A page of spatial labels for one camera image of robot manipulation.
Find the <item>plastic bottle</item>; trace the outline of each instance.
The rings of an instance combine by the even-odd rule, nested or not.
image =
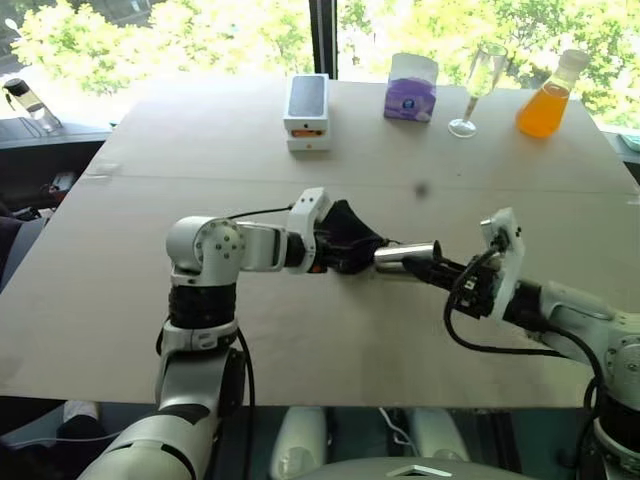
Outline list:
[[[564,51],[558,69],[516,114],[521,132],[547,138],[560,127],[571,89],[589,60],[589,55],[581,50]]]
[[[11,97],[9,96],[11,94],[44,131],[52,132],[62,126],[60,120],[51,113],[51,110],[47,108],[40,100],[40,97],[29,88],[29,85],[24,80],[12,78],[4,84],[4,89],[8,92],[6,98],[9,105],[11,105]]]

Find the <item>orange juice bottle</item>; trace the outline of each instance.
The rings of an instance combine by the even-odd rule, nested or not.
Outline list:
[[[558,69],[516,114],[518,129],[538,138],[547,138],[555,132],[562,122],[569,93],[587,65],[589,55],[585,52],[565,50]]]

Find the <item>window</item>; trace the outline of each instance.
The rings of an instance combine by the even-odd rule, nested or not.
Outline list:
[[[504,44],[503,88],[537,88],[566,48],[592,56],[575,92],[601,125],[640,128],[640,2],[625,0],[339,0],[338,75],[386,81],[391,56],[440,65],[463,85],[474,46]]]
[[[314,70],[307,0],[2,0],[0,15],[2,84],[85,122],[117,122],[156,75]]]

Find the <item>orange liquid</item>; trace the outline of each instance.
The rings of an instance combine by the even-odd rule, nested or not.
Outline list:
[[[547,138],[560,126],[569,101],[569,90],[553,83],[544,85],[516,115],[521,132]]]

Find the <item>table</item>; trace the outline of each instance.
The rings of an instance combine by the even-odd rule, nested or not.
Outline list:
[[[332,82],[332,150],[292,154],[283,80],[182,82],[182,96],[152,94],[123,120],[0,296],[0,394],[153,401],[172,223],[283,206],[317,185],[383,235],[439,239],[461,261],[484,247],[480,220],[511,205],[527,244],[524,275],[640,308],[636,187],[576,102],[560,131],[537,141],[513,126],[531,92],[498,90],[478,104],[478,135],[460,140],[446,132],[467,101],[460,88],[438,90],[424,126],[382,117],[384,85]],[[430,194],[418,199],[422,181]],[[586,366],[466,351],[446,336],[444,299],[371,272],[242,273],[237,312],[258,403],[581,403]],[[530,344],[515,327],[455,321],[474,341]]]

